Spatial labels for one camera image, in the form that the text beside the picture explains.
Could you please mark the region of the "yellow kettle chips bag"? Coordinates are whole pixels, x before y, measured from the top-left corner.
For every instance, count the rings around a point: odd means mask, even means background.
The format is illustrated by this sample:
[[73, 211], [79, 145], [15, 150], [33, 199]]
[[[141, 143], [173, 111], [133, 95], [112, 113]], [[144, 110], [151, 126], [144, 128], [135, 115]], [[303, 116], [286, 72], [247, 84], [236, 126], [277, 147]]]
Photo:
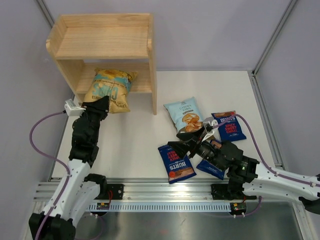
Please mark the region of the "yellow kettle chips bag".
[[130, 108], [127, 96], [137, 78], [137, 71], [125, 72], [118, 69], [96, 68], [92, 84], [83, 102], [92, 103], [109, 97], [109, 113], [128, 113]]

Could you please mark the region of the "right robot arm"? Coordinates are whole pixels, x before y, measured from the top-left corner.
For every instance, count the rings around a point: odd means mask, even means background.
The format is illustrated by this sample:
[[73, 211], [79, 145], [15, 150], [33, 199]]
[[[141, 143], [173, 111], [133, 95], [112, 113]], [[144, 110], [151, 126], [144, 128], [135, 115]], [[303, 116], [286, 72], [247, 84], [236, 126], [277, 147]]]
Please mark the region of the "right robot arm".
[[313, 214], [320, 213], [320, 177], [299, 175], [266, 166], [244, 155], [230, 141], [214, 145], [205, 137], [205, 128], [178, 133], [178, 141], [167, 144], [180, 158], [195, 155], [226, 172], [228, 183], [215, 183], [211, 194], [216, 200], [243, 200], [247, 197], [270, 197], [300, 203]]

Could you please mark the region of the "light blue cassava chips bag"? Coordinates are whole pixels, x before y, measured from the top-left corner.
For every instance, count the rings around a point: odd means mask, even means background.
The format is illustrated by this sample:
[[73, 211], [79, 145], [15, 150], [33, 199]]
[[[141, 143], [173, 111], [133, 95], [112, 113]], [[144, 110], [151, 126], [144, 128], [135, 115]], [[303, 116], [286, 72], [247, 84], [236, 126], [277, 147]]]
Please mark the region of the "light blue cassava chips bag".
[[178, 133], [192, 133], [203, 126], [203, 116], [194, 97], [164, 104]]

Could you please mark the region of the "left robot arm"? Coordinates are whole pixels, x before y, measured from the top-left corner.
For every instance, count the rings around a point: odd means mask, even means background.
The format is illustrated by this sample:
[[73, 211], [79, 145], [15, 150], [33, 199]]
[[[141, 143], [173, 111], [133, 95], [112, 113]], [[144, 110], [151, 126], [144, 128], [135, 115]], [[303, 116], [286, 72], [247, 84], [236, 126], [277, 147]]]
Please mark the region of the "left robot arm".
[[93, 102], [76, 106], [72, 99], [65, 101], [61, 114], [77, 119], [72, 125], [71, 150], [68, 162], [39, 150], [29, 134], [31, 146], [41, 155], [61, 164], [65, 174], [53, 196], [40, 213], [33, 213], [28, 221], [34, 240], [73, 240], [76, 227], [95, 198], [108, 194], [107, 180], [99, 174], [90, 174], [97, 158], [101, 121], [109, 113], [110, 98], [104, 96]]

